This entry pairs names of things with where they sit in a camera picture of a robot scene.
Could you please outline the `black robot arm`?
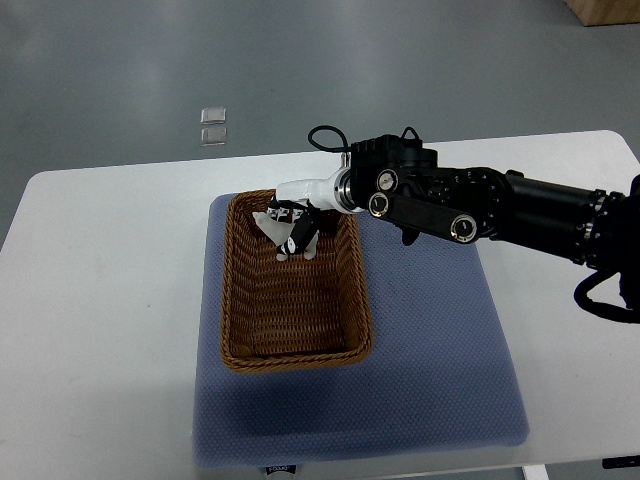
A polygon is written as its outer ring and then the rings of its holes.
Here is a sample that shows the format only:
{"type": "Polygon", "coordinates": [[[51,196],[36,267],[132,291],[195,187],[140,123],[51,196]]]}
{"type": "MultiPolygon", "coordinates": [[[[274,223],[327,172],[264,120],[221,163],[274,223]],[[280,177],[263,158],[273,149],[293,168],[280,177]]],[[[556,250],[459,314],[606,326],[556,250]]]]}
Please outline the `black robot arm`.
{"type": "Polygon", "coordinates": [[[332,191],[402,231],[409,246],[422,233],[459,244],[499,240],[593,269],[574,290],[584,311],[624,324],[639,321],[639,182],[629,194],[585,190],[488,167],[445,168],[416,131],[349,143],[332,191]]]}

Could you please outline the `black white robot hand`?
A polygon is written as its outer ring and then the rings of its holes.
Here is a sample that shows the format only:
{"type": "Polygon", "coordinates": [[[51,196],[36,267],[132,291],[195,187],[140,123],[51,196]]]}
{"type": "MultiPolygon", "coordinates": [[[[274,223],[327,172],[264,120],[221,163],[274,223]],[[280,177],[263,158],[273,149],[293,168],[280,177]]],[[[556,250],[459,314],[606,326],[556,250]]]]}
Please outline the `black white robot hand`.
{"type": "Polygon", "coordinates": [[[286,260],[302,254],[310,260],[320,229],[320,212],[337,210],[333,184],[328,180],[299,180],[278,185],[271,197],[266,215],[278,226],[292,220],[290,233],[282,241],[275,241],[276,259],[286,260]]]}

